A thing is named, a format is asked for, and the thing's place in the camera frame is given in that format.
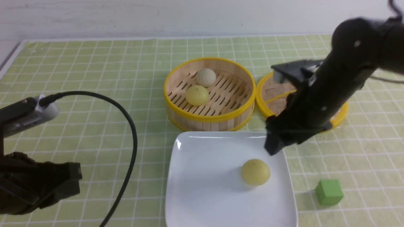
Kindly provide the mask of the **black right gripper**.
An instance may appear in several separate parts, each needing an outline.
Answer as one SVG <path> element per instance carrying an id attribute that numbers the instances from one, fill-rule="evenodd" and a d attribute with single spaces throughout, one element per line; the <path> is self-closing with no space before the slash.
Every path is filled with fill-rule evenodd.
<path id="1" fill-rule="evenodd" d="M 266 120 L 264 149 L 270 156 L 284 147 L 302 144 L 315 135 L 332 129 L 330 116 L 307 99 L 307 89 L 298 89 L 287 96 L 287 106 L 278 115 Z"/>

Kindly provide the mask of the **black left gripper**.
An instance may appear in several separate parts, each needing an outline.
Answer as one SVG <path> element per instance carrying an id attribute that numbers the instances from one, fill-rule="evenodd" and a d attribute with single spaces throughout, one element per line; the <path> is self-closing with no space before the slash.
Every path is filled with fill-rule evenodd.
<path id="1" fill-rule="evenodd" d="M 21 152 L 1 155 L 0 213 L 24 215 L 80 193 L 81 165 L 36 162 Z"/>

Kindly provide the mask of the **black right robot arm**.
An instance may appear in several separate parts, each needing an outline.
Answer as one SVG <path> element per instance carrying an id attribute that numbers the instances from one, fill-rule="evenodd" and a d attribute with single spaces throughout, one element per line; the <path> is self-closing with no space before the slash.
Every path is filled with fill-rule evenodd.
<path id="1" fill-rule="evenodd" d="M 403 34 L 400 18 L 386 21 L 354 18 L 334 31 L 324 60 L 297 60 L 272 66 L 274 81 L 290 82 L 280 114 L 266 120 L 264 148 L 276 155 L 332 128 L 331 118 L 377 70 L 403 74 Z"/>

